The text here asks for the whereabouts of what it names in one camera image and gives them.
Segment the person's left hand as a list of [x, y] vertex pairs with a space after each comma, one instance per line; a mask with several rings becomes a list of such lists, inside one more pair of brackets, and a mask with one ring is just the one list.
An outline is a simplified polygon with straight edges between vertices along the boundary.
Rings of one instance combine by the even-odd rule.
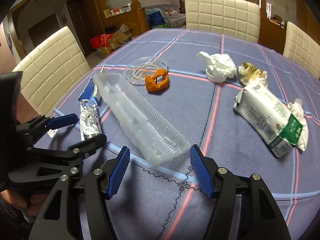
[[1, 192], [1, 196], [11, 206], [17, 209], [26, 208], [29, 215], [35, 216], [35, 217], [39, 214], [39, 211], [42, 205], [44, 204], [46, 198], [48, 197], [47, 194], [35, 194], [30, 197], [30, 200], [29, 200], [30, 204], [27, 204], [25, 199], [14, 190], [10, 190], [10, 189], [5, 190]]

